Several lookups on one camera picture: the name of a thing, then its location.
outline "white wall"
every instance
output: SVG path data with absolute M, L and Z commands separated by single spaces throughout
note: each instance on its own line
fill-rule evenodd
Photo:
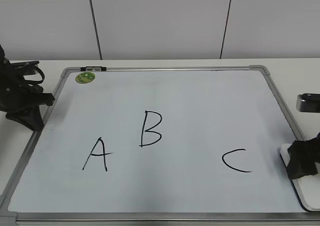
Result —
M 8 59 L 99 59 L 89 0 L 0 0 Z
M 320 0 L 232 0 L 223 58 L 320 57 Z
M 219 58 L 229 0 L 92 0 L 103 59 Z
M 103 59 L 219 58 L 230 0 L 92 0 Z M 99 59 L 89 0 L 0 0 L 9 59 Z M 320 0 L 232 0 L 223 58 L 320 57 Z

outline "black device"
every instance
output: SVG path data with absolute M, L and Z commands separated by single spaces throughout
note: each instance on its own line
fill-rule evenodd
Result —
M 45 79 L 37 67 L 39 61 L 10 63 L 0 45 L 0 111 L 6 118 L 23 124 L 31 130 L 43 128 L 39 105 L 52 106 L 54 96 L 43 93 L 39 84 Z M 26 80 L 24 76 L 39 74 L 41 80 Z
M 298 95 L 296 108 L 301 112 L 320 113 L 320 94 L 305 93 Z
M 300 112 L 320 113 L 320 94 L 298 95 L 296 108 Z M 286 167 L 290 179 L 318 174 L 316 163 L 320 164 L 320 133 L 307 141 L 294 141 L 288 148 L 290 161 Z

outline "aluminum whiteboard frame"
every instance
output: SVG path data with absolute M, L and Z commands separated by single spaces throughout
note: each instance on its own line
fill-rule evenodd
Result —
M 280 109 L 287 119 L 297 140 L 304 140 L 304 136 L 281 97 L 278 89 L 270 77 L 266 67 L 250 65 L 248 67 L 171 67 L 171 68 L 108 68 L 101 66 L 66 68 L 58 82 L 53 95 L 58 99 L 68 76 L 73 72 L 105 71 L 224 71 L 224 70 L 257 70 L 264 76 Z M 46 109 L 44 123 L 55 104 Z M 37 145 L 41 132 L 34 132 L 17 163 L 14 172 L 0 196 L 0 223 L 8 226 L 19 225 L 239 225 L 239 224 L 319 224 L 320 213 L 17 213 L 9 212 L 10 199 L 19 183 L 20 177 Z

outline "green sticker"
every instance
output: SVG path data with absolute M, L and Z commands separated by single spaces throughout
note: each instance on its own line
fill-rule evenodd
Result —
M 95 79 L 96 75 L 91 72 L 84 72 L 76 76 L 75 81 L 79 84 L 87 84 Z

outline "whiteboard surface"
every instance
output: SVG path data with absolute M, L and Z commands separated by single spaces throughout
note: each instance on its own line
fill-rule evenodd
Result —
M 72 73 L 11 198 L 25 213 L 303 212 L 279 146 L 295 137 L 259 71 Z M 144 111 L 162 139 L 141 148 Z M 159 117 L 148 116 L 146 128 Z M 145 133 L 154 141 L 156 134 Z M 102 137 L 102 157 L 90 157 Z M 222 155 L 242 173 L 228 168 Z M 94 153 L 102 154 L 101 146 Z

